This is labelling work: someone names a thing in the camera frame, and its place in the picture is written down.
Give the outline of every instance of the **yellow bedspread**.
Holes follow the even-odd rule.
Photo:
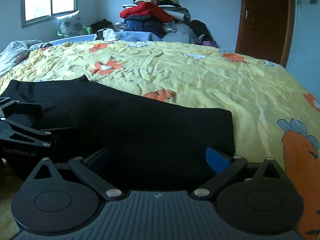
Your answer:
[[[0,79],[0,93],[12,79],[70,80],[85,74],[90,81],[171,104],[230,110],[236,155],[252,162],[277,159],[305,200],[298,231],[317,239],[305,234],[320,229],[320,104],[313,96],[268,61],[190,44],[129,44],[67,42],[33,51]],[[0,233],[0,239],[6,238]]]

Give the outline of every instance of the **floral pillow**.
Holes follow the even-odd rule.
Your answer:
[[[85,35],[79,11],[57,17],[61,33],[65,38]]]

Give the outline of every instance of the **door frame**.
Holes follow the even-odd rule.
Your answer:
[[[240,49],[240,44],[244,33],[244,21],[245,21],[245,0],[241,0],[241,14],[240,14],[240,22],[239,22],[239,31],[236,45],[236,53],[238,53]],[[289,57],[292,34],[293,34],[293,26],[294,26],[294,16],[295,16],[295,0],[288,0],[288,20],[287,20],[287,30],[285,33],[284,46],[282,50],[282,56],[280,60],[280,65],[284,68],[286,67],[287,60]]]

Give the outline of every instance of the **door handle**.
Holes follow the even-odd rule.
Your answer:
[[[257,14],[255,13],[250,13],[248,10],[245,10],[245,18],[248,19],[248,15],[256,16]]]

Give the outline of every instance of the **ribbed gray panel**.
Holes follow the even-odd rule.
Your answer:
[[[14,240],[303,240],[291,231],[255,236],[226,224],[211,203],[186,192],[133,191],[128,198],[107,203],[81,230],[63,236],[21,232]]]

